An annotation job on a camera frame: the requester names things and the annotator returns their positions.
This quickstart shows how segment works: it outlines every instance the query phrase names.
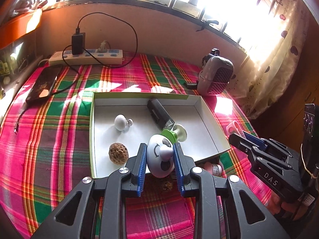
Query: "black smartphone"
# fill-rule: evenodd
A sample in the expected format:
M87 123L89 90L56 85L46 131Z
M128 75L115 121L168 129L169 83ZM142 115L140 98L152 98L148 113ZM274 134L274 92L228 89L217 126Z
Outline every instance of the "black smartphone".
M26 98L27 104L30 105L40 101L46 101L50 98L62 67L63 65L56 65L46 67L42 70Z

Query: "table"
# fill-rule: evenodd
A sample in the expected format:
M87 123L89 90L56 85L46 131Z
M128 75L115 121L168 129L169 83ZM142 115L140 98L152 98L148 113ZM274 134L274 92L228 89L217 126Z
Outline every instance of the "table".
M131 53L124 53L125 62ZM13 132L22 105L42 71L38 68L27 80L10 106L0 131L0 203L24 238L30 238L46 216L85 176L90 176L89 120L93 92L176 92L197 94L182 86L195 82L197 66L181 61L138 54L126 67L79 66L79 81L70 90L50 98L42 106L26 111L19 132ZM67 87L75 73L64 68L55 90ZM217 112L216 98L205 99L225 132L233 120L255 135L247 118L232 102L227 114ZM224 92L218 103L229 103ZM247 156L235 148L220 157L222 175L238 175L266 204L270 189L250 172ZM170 177L147 176L141 198L127 201L127 237L193 238L194 199L180 196L176 183L163 189Z

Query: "power strip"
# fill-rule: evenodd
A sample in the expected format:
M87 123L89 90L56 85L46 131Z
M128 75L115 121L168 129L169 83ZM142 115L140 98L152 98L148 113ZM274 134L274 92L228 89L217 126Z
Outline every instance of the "power strip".
M105 53L99 53L97 49L88 49L87 51L105 65L121 65L123 62L123 50L107 49ZM86 51L84 51L81 55L72 55L72 50L66 50L63 57L71 66L98 64L98 62ZM55 52L49 59L49 66L59 64L66 65L62 59L62 51Z

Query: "floral curtain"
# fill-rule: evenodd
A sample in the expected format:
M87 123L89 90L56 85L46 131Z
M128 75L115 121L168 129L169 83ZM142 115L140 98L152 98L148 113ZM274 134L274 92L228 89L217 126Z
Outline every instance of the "floral curtain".
M308 21L309 9L302 0L279 0L274 14L256 32L254 46L226 88L250 119L263 113L288 87Z

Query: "black power adapter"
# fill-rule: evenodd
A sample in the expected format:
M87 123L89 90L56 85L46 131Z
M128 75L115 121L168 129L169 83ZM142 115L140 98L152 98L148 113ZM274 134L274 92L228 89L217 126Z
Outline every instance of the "black power adapter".
M80 55L85 48L85 32L80 33L80 28L77 28L72 35L72 54Z

